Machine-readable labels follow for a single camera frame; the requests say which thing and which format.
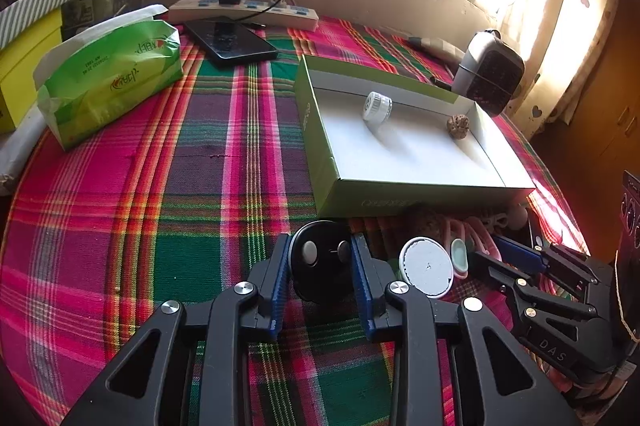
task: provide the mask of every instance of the small white container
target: small white container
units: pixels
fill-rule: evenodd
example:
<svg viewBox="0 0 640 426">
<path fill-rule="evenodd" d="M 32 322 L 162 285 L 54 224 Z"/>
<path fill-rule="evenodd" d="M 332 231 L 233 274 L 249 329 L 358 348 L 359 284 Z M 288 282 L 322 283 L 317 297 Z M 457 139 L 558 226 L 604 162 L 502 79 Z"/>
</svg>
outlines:
<svg viewBox="0 0 640 426">
<path fill-rule="evenodd" d="M 362 119 L 370 124 L 382 124 L 391 114 L 393 101 L 377 92 L 370 92 L 362 107 Z"/>
<path fill-rule="evenodd" d="M 453 284 L 453 264 L 439 243 L 425 236 L 409 240 L 398 259 L 400 276 L 429 298 L 442 298 Z"/>
</svg>

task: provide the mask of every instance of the white curtain with hearts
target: white curtain with hearts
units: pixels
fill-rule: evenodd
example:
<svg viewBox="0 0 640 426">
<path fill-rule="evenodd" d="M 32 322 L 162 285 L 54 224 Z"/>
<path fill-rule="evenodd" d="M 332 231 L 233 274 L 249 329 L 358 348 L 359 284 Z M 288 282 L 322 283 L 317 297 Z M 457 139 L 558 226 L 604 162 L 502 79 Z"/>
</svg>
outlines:
<svg viewBox="0 0 640 426">
<path fill-rule="evenodd" d="M 545 122 L 570 122 L 617 4 L 618 0 L 503 1 L 498 29 L 526 64 L 506 114 L 527 138 Z"/>
</svg>

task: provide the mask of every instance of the round white lid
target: round white lid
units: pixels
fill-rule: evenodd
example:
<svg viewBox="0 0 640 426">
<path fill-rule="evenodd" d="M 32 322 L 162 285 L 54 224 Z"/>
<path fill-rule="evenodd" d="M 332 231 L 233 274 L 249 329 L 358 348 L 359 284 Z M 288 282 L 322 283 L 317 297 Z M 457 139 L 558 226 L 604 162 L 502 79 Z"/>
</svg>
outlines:
<svg viewBox="0 0 640 426">
<path fill-rule="evenodd" d="M 398 259 L 402 279 L 429 298 L 442 298 L 453 284 L 453 264 L 447 251 L 435 240 L 416 236 L 409 240 Z"/>
</svg>

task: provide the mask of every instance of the yellow box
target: yellow box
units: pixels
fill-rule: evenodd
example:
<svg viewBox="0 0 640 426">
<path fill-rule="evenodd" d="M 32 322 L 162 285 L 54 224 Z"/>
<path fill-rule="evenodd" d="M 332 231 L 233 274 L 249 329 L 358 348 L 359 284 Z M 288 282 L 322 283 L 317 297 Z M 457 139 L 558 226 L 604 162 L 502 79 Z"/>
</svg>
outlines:
<svg viewBox="0 0 640 426">
<path fill-rule="evenodd" d="M 0 133 L 15 130 L 35 101 L 33 69 L 62 41 L 61 26 L 62 15 L 56 9 L 0 51 Z"/>
</svg>

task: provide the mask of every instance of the striped box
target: striped box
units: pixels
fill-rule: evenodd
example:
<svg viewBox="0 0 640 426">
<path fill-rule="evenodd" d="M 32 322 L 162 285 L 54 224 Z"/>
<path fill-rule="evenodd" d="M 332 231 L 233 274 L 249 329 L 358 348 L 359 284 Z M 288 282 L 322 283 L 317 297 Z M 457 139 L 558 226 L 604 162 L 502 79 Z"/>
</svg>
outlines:
<svg viewBox="0 0 640 426">
<path fill-rule="evenodd" d="M 0 12 L 0 50 L 22 31 L 69 0 L 18 0 Z"/>
</svg>

